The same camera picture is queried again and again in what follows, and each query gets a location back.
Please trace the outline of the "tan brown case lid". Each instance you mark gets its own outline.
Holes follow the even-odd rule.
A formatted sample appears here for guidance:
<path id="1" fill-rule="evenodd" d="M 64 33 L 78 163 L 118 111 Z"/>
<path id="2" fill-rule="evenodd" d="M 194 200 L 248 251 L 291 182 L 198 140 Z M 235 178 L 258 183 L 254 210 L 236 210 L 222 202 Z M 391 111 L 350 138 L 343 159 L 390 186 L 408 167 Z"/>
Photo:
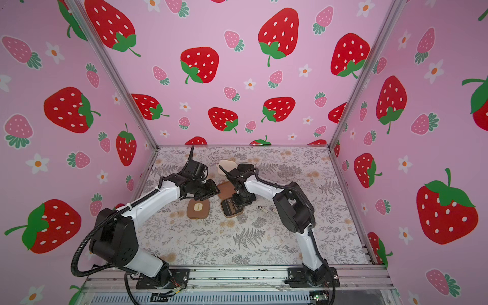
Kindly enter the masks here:
<path id="1" fill-rule="evenodd" d="M 210 213 L 210 200 L 196 201 L 191 199 L 188 202 L 186 215 L 190 219 L 206 219 Z"/>

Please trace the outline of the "cream case lid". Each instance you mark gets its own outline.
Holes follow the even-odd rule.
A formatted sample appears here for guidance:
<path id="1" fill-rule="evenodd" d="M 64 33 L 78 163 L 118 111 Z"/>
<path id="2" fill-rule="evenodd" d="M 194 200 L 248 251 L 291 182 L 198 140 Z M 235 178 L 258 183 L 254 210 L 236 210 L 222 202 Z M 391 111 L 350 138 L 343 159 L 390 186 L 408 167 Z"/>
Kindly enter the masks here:
<path id="1" fill-rule="evenodd" d="M 217 173 L 219 175 L 226 175 L 226 172 L 230 172 L 235 169 L 237 164 L 231 160 L 221 160 L 217 165 Z"/>

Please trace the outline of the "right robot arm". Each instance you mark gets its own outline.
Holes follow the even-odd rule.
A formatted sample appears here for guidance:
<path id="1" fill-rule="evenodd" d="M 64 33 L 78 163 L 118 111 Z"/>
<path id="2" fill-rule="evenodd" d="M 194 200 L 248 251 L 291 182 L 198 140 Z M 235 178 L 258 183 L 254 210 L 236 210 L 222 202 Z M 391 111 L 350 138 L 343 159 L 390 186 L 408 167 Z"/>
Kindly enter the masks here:
<path id="1" fill-rule="evenodd" d="M 313 233 L 315 209 L 297 183 L 281 185 L 266 181 L 260 178 L 259 169 L 251 164 L 223 172 L 234 185 L 233 202 L 237 206 L 248 206 L 256 201 L 257 196 L 272 201 L 282 224 L 296 237 L 302 254 L 302 268 L 298 269 L 298 275 L 289 273 L 285 284 L 293 288 L 325 287 L 335 290 L 339 287 L 337 275 L 322 257 L 316 243 Z"/>

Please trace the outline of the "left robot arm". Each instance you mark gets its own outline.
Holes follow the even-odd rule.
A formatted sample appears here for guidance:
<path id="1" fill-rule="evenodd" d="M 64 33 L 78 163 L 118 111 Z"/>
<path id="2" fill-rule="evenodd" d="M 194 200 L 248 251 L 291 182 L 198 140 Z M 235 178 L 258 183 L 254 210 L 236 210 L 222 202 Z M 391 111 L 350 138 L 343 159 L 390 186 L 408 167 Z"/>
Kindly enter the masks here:
<path id="1" fill-rule="evenodd" d="M 169 264 L 140 248 L 137 229 L 166 205 L 185 199 L 204 201 L 219 194 L 216 183 L 208 178 L 208 167 L 190 154 L 178 173 L 160 177 L 152 192 L 116 210 L 102 210 L 93 230 L 82 240 L 71 262 L 75 277 L 87 277 L 109 268 L 129 274 L 140 273 L 157 287 L 164 287 L 172 274 Z M 106 264 L 89 271 L 81 271 L 78 263 L 85 247 Z"/>

